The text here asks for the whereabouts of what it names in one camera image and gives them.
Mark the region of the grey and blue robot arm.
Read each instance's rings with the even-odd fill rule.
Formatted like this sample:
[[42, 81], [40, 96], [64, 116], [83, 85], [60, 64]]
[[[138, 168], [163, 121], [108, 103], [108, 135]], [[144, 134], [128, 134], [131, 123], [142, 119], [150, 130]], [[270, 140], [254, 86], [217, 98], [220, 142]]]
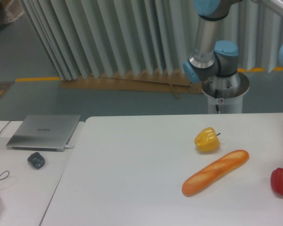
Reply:
[[[192, 83], [198, 83], [212, 75], [229, 77], [237, 72], [238, 47], [230, 41], [217, 41], [221, 22], [232, 5], [242, 0], [194, 0], [194, 9], [200, 17], [194, 53], [183, 63], [183, 69]], [[263, 4], [283, 17], [283, 0], [252, 0]], [[283, 45], [278, 52], [283, 66]]]

